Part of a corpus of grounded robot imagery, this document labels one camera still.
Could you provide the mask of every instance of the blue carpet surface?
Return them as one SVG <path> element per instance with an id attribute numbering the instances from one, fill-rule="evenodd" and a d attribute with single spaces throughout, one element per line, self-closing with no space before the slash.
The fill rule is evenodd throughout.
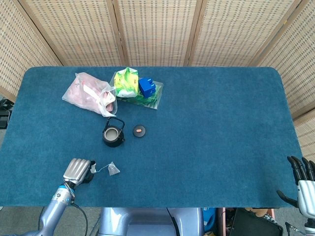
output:
<path id="1" fill-rule="evenodd" d="M 118 102 L 126 141 L 102 140 L 106 118 L 62 95 L 86 72 L 110 81 L 122 67 L 34 67 L 25 75 L 0 151 L 0 206 L 49 203 L 72 158 L 113 161 L 76 189 L 87 207 L 281 207 L 296 197 L 287 155 L 301 156 L 284 88 L 268 67 L 134 67 L 163 82 L 158 110 Z M 136 138 L 142 124 L 146 135 Z"/>

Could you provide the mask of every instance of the green package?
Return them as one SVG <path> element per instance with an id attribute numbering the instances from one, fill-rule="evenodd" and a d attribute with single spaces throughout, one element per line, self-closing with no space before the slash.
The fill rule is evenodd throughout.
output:
<path id="1" fill-rule="evenodd" d="M 129 67 L 118 71 L 114 78 L 117 97 L 136 97 L 138 95 L 138 71 Z"/>

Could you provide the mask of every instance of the gray floor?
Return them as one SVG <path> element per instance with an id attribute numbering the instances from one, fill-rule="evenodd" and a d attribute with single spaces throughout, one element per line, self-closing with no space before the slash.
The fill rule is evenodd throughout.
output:
<path id="1" fill-rule="evenodd" d="M 0 130 L 0 146 L 2 145 L 5 130 Z M 100 208 L 83 207 L 88 221 L 90 235 L 93 226 L 96 224 Z M 12 233 L 22 234 L 26 231 L 37 229 L 38 217 L 41 207 L 4 207 L 0 210 L 0 236 L 9 235 Z M 275 209 L 276 220 L 282 225 L 284 234 L 286 234 L 285 221 L 291 225 L 304 231 L 304 223 L 307 221 L 300 212 L 295 208 L 280 208 Z M 80 236 L 84 235 L 85 219 L 83 214 L 74 207 L 68 207 L 65 210 L 60 223 L 58 224 L 55 236 Z M 291 232 L 291 236 L 301 235 L 297 232 Z"/>

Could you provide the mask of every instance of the clear plastic bag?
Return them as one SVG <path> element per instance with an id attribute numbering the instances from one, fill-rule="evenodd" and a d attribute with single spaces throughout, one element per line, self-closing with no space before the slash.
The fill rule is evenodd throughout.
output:
<path id="1" fill-rule="evenodd" d="M 114 117 L 117 111 L 115 87 L 84 72 L 75 76 L 63 100 L 104 117 Z"/>

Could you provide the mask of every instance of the teal felt tabletop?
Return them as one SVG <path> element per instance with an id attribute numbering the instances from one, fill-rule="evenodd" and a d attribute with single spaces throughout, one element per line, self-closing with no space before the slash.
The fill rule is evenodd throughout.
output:
<path id="1" fill-rule="evenodd" d="M 72 158 L 115 163 L 76 189 L 87 207 L 283 207 L 296 198 L 286 157 L 301 157 L 281 78 L 269 67 L 133 67 L 164 84 L 157 110 L 118 101 L 126 141 L 108 147 L 106 118 L 62 100 L 86 72 L 34 67 L 23 78 L 0 151 L 0 206 L 45 206 Z M 146 128 L 142 138 L 133 128 Z"/>

